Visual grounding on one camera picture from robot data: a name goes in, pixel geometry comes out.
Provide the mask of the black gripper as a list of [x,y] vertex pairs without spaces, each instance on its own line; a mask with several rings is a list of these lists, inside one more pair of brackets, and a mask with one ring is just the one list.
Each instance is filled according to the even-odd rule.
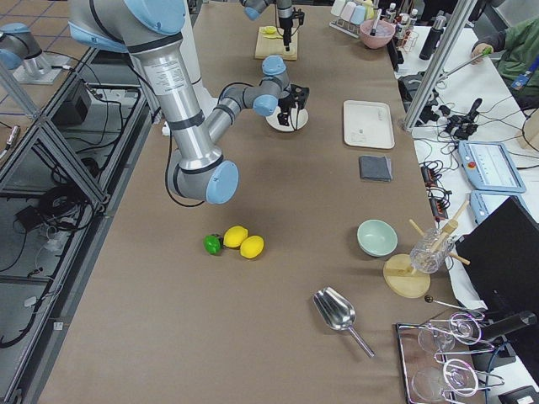
[[279,125],[290,125],[291,110],[294,108],[298,110],[304,109],[306,107],[309,94],[309,87],[303,87],[293,83],[290,84],[290,86],[279,98],[278,106],[280,107],[280,112],[277,114]]
[[291,32],[294,21],[296,20],[299,25],[303,25],[305,13],[300,9],[293,6],[277,6],[277,19],[279,23],[280,33],[283,35],[283,45],[285,51],[291,49]]

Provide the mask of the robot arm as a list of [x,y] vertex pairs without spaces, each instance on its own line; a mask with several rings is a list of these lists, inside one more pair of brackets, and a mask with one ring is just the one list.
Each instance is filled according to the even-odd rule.
[[305,13],[293,6],[291,0],[241,0],[247,17],[254,21],[270,6],[275,7],[275,27],[285,51],[291,50],[292,36],[304,24]]
[[243,109],[287,126],[293,109],[304,109],[309,89],[292,83],[280,56],[267,56],[259,85],[225,87],[212,98],[200,69],[185,1],[72,1],[74,40],[128,54],[147,80],[177,148],[166,184],[182,197],[224,204],[236,192],[239,172],[216,142]]

